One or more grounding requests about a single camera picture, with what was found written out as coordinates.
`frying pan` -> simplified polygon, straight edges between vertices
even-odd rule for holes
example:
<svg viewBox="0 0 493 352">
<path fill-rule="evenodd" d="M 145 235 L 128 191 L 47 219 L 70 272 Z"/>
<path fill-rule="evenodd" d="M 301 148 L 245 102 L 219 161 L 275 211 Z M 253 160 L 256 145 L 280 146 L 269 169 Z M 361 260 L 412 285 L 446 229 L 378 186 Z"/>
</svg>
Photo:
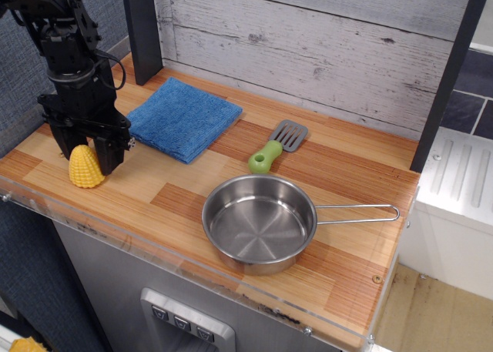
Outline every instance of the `frying pan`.
<svg viewBox="0 0 493 352">
<path fill-rule="evenodd" d="M 317 222 L 316 209 L 388 207 L 390 218 Z M 296 263 L 317 225 L 395 221 L 391 204 L 315 206 L 298 186 L 277 176 L 253 174 L 222 183 L 202 210 L 204 231 L 229 267 L 248 275 L 270 275 Z"/>
</svg>

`cable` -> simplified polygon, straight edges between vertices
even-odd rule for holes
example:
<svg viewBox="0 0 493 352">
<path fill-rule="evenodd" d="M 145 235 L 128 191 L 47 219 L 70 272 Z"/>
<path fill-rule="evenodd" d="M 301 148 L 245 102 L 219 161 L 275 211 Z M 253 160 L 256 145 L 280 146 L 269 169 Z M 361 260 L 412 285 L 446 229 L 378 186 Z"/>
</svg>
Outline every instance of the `cable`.
<svg viewBox="0 0 493 352">
<path fill-rule="evenodd" d="M 125 85 L 125 82 L 126 82 L 126 70 L 125 70 L 125 67 L 123 67 L 123 64 L 121 63 L 121 61 L 118 58 L 116 58 L 114 55 L 111 55 L 111 54 L 106 53 L 106 52 L 99 50 L 99 49 L 96 49 L 94 51 L 94 53 L 100 58 L 110 59 L 110 60 L 115 61 L 116 63 L 118 63 L 120 65 L 120 67 L 122 68 L 123 77 L 122 77 L 122 83 L 120 84 L 120 86 L 118 88 L 107 83 L 102 77 L 99 77 L 99 79 L 101 80 L 103 85 L 106 86 L 107 88 L 110 88 L 111 90 L 120 90 Z"/>
<path fill-rule="evenodd" d="M 15 22 L 19 26 L 25 26 L 24 21 L 21 20 L 21 18 L 17 15 L 17 12 L 15 10 L 11 9 L 10 12 L 12 13 L 12 17 L 14 17 Z"/>
</svg>

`tile wall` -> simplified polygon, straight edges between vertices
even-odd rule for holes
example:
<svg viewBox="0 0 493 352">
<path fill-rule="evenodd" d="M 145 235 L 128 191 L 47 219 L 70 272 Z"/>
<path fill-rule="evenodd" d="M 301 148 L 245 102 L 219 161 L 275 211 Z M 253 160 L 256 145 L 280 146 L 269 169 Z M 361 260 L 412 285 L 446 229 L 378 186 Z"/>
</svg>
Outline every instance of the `tile wall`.
<svg viewBox="0 0 493 352">
<path fill-rule="evenodd" d="M 441 126 L 493 139 L 493 55 L 469 50 Z"/>
</svg>

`pan handle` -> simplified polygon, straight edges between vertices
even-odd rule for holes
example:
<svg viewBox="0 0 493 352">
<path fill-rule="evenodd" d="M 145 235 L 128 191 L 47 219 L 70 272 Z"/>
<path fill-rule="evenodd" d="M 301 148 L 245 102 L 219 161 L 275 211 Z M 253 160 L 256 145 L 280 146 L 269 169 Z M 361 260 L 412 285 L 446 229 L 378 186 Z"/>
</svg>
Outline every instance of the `pan handle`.
<svg viewBox="0 0 493 352">
<path fill-rule="evenodd" d="M 388 207 L 395 211 L 396 215 L 394 217 L 389 217 L 385 219 L 362 219 L 362 220 L 341 220 L 341 221 L 322 221 L 317 223 L 317 225 L 327 225 L 329 223 L 376 223 L 380 221 L 395 221 L 400 216 L 401 213 L 396 206 L 391 204 L 349 204 L 341 206 L 315 206 L 315 208 L 374 208 L 374 207 Z"/>
</svg>

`wood grain surface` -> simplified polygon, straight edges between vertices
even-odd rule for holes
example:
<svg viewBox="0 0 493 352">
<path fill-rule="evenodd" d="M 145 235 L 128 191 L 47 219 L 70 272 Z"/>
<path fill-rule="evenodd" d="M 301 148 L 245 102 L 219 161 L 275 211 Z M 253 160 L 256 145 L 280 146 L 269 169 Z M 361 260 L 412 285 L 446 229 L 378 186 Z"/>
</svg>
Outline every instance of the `wood grain surface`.
<svg viewBox="0 0 493 352">
<path fill-rule="evenodd" d="M 155 0 L 170 69 L 419 140 L 468 0 Z"/>
<path fill-rule="evenodd" d="M 183 260 L 174 266 L 182 271 L 247 298 L 293 327 L 311 326 L 330 343 L 359 350 L 361 336 L 371 332 L 385 284 L 372 278 L 386 279 L 418 184 L 419 175 L 408 169 L 416 142 L 166 69 L 137 86 L 130 57 L 124 65 L 127 84 L 116 103 L 124 114 L 170 76 L 236 103 L 243 113 L 190 165 L 138 143 L 94 189 L 70 183 L 69 163 L 44 125 L 0 161 L 0 189 L 79 230 L 95 230 L 102 240 L 116 238 L 123 250 L 134 246 L 143 256 L 164 262 L 162 249 L 178 253 Z M 114 69 L 114 74 L 118 82 L 122 73 Z M 296 183 L 315 205 L 391 203 L 401 218 L 318 226 L 295 266 L 268 277 L 244 276 L 226 267 L 206 238 L 202 206 L 220 183 L 249 173 L 249 156 L 282 119 L 307 126 L 309 134 L 295 153 L 283 153 L 270 173 Z M 318 219 L 382 215 L 391 213 L 320 210 Z"/>
</svg>

